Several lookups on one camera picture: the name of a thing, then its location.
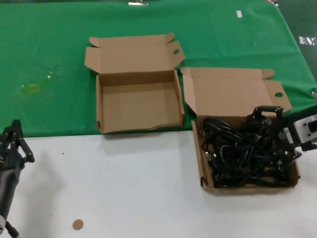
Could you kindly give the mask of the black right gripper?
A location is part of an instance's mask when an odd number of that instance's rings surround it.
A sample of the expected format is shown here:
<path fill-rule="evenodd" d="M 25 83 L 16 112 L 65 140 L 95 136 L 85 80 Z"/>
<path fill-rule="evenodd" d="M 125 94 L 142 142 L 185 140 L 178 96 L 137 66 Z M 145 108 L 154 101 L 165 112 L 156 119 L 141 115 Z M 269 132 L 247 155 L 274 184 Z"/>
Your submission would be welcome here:
<path fill-rule="evenodd" d="M 270 124 L 268 131 L 276 149 L 272 154 L 271 165 L 278 170 L 286 170 L 301 157 L 300 151 L 288 148 L 289 143 L 283 132 L 283 110 L 284 108 L 281 106 L 258 106 L 254 108 L 252 114 L 247 116 L 247 123 Z M 264 112 L 274 113 L 275 116 L 266 117 L 263 115 Z"/>

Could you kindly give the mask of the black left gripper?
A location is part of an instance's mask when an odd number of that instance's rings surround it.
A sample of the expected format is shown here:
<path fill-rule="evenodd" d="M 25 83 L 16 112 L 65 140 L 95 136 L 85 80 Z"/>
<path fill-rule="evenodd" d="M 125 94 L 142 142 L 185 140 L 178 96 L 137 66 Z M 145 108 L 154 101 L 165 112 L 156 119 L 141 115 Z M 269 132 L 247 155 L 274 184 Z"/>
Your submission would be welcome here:
<path fill-rule="evenodd" d="M 14 144 L 16 150 L 8 149 L 8 145 Z M 25 153 L 23 158 L 18 152 L 20 147 Z M 4 128 L 0 135 L 0 172 L 24 169 L 24 163 L 33 163 L 35 161 L 33 152 L 24 140 L 24 134 L 21 126 L 21 121 L 15 119 L 10 126 Z"/>

